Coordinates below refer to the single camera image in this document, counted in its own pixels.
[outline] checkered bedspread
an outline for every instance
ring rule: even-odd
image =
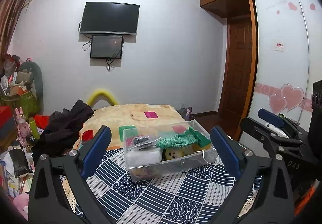
[[[219,165],[133,182],[124,164],[123,149],[106,151],[87,183],[106,212],[119,224],[205,224],[231,191],[230,177]],[[258,190],[261,176],[253,185]],[[76,204],[76,214],[84,216]]]

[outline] blue gripper pad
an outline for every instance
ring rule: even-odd
[[[92,140],[87,141],[79,150],[86,150],[88,146],[91,148],[86,152],[83,161],[83,171],[81,172],[82,178],[86,181],[88,177],[94,175],[97,167],[102,162],[102,157],[109,146],[112,139],[112,133],[109,127],[102,126],[95,134]]]
[[[272,112],[269,112],[266,109],[260,109],[258,110],[258,117],[267,121],[268,123],[274,125],[277,128],[282,128],[284,126],[284,121],[279,116],[273,114]]]
[[[212,128],[210,140],[229,175],[239,178],[241,176],[239,159],[228,143],[228,141],[232,140],[228,138],[227,134],[219,126]]]

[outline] yellow foam tube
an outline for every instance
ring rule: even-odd
[[[96,91],[93,92],[93,94],[90,96],[90,98],[87,101],[87,104],[89,106],[92,106],[94,101],[97,99],[98,96],[104,96],[107,98],[108,102],[111,104],[111,106],[114,105],[118,105],[118,102],[116,101],[116,99],[113,97],[113,95],[111,93],[109,93],[108,91],[104,90],[104,89],[97,89]]]

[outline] metal screw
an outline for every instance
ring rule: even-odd
[[[73,157],[77,155],[77,152],[78,151],[76,149],[72,149],[68,154]]]
[[[47,154],[42,154],[42,155],[40,156],[40,159],[41,159],[42,161],[44,161],[46,158],[47,158]]]
[[[248,150],[244,151],[244,154],[248,157],[251,157],[254,153],[248,149]]]
[[[282,155],[280,154],[276,154],[275,155],[275,158],[278,160],[278,161],[281,161],[283,159]]]

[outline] door frame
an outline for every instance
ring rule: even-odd
[[[246,118],[248,116],[248,112],[251,108],[253,93],[255,89],[255,80],[256,80],[256,71],[257,71],[257,58],[258,58],[258,27],[257,27],[257,17],[256,17],[256,11],[255,11],[255,1],[249,0],[249,6],[251,9],[251,19],[252,19],[252,63],[251,63],[251,73],[248,83],[248,90],[247,90],[247,96],[245,100],[245,105],[242,113],[242,117],[240,119],[240,122],[243,118]],[[234,140],[239,141],[242,132],[241,132],[240,126],[238,126],[237,131],[235,135],[232,137]]]
[[[222,93],[220,96],[220,102],[219,102],[219,108],[218,108],[218,114],[221,115],[223,112],[223,99],[224,99],[224,94],[226,91],[226,82],[227,82],[227,73],[228,73],[228,63],[229,63],[229,49],[230,49],[230,36],[231,36],[231,30],[230,30],[230,22],[232,20],[237,20],[237,19],[245,19],[251,17],[251,14],[246,14],[246,15],[241,15],[241,16],[236,16],[236,17],[230,17],[227,18],[227,48],[226,48],[226,62],[225,62],[225,72],[223,76],[223,89]]]

